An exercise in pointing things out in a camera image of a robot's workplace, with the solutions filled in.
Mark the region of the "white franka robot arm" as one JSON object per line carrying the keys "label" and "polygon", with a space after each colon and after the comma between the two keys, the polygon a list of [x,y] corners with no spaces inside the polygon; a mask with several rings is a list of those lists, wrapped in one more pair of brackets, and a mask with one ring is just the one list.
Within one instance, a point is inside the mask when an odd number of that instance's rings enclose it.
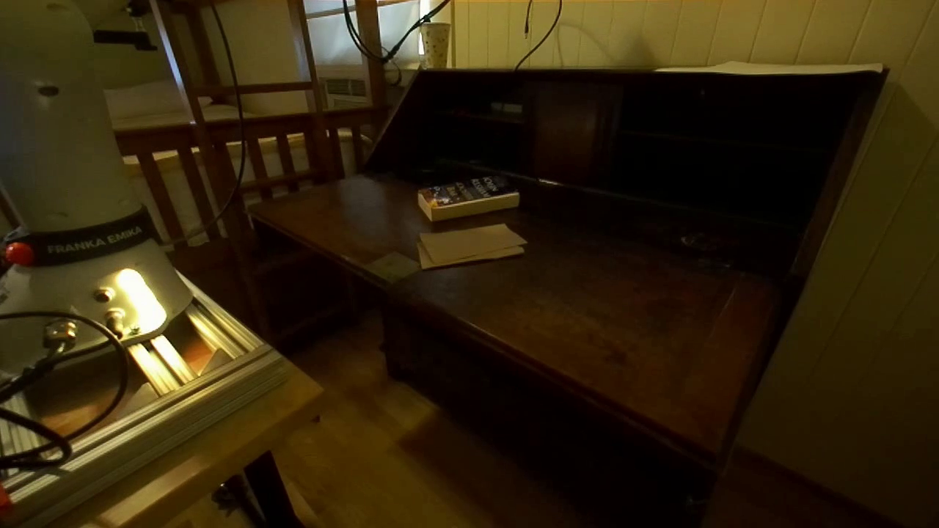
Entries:
{"label": "white franka robot arm", "polygon": [[4,243],[6,377],[40,365],[70,315],[135,342],[191,305],[122,163],[75,0],[0,0],[0,186],[19,221]]}

